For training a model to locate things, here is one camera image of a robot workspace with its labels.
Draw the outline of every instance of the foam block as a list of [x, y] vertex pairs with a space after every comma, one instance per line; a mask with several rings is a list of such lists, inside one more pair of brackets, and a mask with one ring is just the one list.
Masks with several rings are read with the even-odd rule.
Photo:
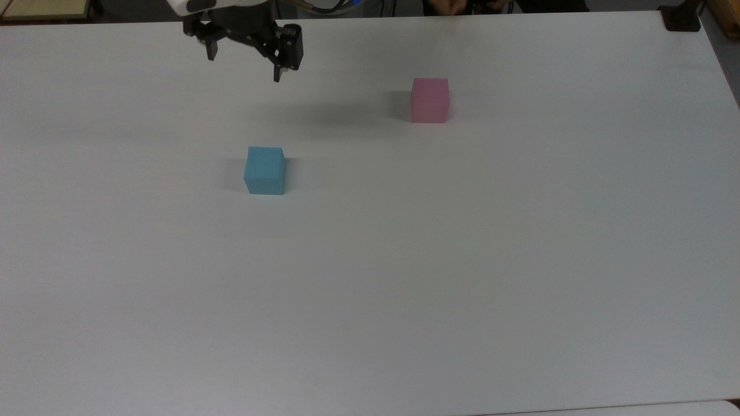
[[414, 78], [411, 88], [412, 123], [444, 123], [449, 110], [447, 78]]
[[280, 147], [249, 147], [244, 167], [244, 183], [249, 193], [285, 193], [285, 156]]

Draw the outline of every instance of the cable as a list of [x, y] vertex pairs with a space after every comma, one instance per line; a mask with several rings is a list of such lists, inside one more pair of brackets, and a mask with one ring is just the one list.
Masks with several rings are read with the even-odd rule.
[[342, 7], [346, 6], [348, 3], [351, 3], [352, 0], [339, 0], [336, 6], [332, 7], [331, 9], [323, 9], [321, 7], [311, 7], [311, 10], [315, 11], [316, 13], [322, 13], [322, 14], [331, 14], [333, 12], [338, 11]]

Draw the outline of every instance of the table surface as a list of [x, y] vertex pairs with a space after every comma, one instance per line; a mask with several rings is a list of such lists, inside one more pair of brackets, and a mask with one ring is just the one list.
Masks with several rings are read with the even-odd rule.
[[[740, 397], [740, 113], [655, 12], [0, 28], [14, 415], [451, 416]], [[451, 117], [408, 122], [414, 77]], [[280, 146], [284, 196], [249, 195]]]
[[608, 407], [525, 413], [524, 416], [740, 416], [740, 410], [726, 401], [672, 403], [652, 406]]

